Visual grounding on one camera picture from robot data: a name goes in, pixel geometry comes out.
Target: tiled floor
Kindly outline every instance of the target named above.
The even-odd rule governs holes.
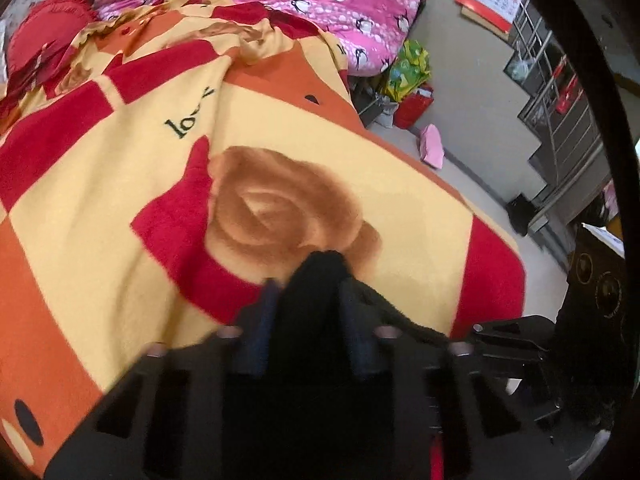
[[[386,129],[377,123],[373,123],[369,129],[418,159],[416,138],[407,130],[395,127]],[[527,273],[524,314],[526,316],[540,314],[551,320],[556,320],[567,289],[566,274],[556,261],[546,251],[541,250],[529,237],[517,235],[509,224],[506,211],[451,161],[445,160],[443,168],[437,173],[517,241],[520,257]]]

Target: brown rose print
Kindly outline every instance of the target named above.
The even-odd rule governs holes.
[[[58,83],[56,95],[69,92],[79,87],[82,83],[88,81],[90,76],[91,70],[86,70],[81,63],[78,63],[65,75],[64,79]]]
[[[209,163],[213,178],[205,244],[253,283],[286,282],[312,251],[340,251],[363,279],[380,251],[356,197],[328,170],[259,148],[233,146]]]
[[[234,22],[215,22],[200,30],[193,30],[183,36],[167,41],[164,48],[170,48],[181,43],[187,43],[188,41],[212,38],[213,36],[219,36],[221,34],[235,34],[242,40],[247,42],[257,41],[258,44],[262,44],[264,41],[262,39],[262,33],[253,27],[238,25]]]

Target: metal railing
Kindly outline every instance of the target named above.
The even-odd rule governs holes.
[[[542,17],[523,0],[513,22],[510,44],[530,65],[526,76],[515,80],[531,99],[519,118],[541,142],[532,163],[540,168],[547,186],[534,199],[538,211],[529,226],[536,224],[584,173],[602,150],[602,142],[586,95],[578,89],[569,108],[556,105],[575,72],[560,45],[554,41]]]

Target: red item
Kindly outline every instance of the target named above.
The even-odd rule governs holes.
[[[577,95],[575,95],[575,88],[578,86],[578,78],[574,74],[572,78],[569,80],[567,85],[562,89],[560,95],[558,96],[558,101],[556,102],[556,112],[561,115],[565,115],[574,101],[577,99]]]
[[[444,450],[442,449],[442,438],[436,436],[430,449],[431,458],[431,480],[444,480]]]
[[[408,130],[433,103],[433,88],[428,85],[422,85],[420,88],[430,91],[431,97],[420,95],[418,92],[405,97],[394,114],[394,125],[398,128]]]
[[[566,66],[566,54],[560,58],[560,61],[558,62],[558,66],[556,66],[556,69],[552,74],[553,79],[558,79],[560,77],[560,74],[562,73],[562,70],[564,70],[565,66]]]
[[[9,41],[9,75],[23,68],[47,45],[69,46],[76,34],[98,20],[89,0],[44,0],[33,6]]]

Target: black speaker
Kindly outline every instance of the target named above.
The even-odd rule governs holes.
[[[569,284],[558,313],[552,359],[568,378],[568,408],[598,421],[630,393],[635,359],[626,334],[626,272],[622,243],[578,228]]]

